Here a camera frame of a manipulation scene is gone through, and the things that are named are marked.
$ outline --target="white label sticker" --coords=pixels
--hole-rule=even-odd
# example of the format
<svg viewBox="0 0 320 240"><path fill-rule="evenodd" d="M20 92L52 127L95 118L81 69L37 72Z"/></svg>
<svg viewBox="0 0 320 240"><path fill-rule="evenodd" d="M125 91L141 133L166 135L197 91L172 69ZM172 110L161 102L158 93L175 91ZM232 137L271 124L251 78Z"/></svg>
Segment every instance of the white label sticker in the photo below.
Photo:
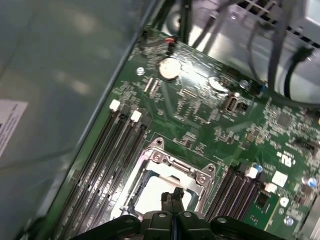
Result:
<svg viewBox="0 0 320 240"><path fill-rule="evenodd" d="M0 99L0 157L4 152L28 103Z"/></svg>

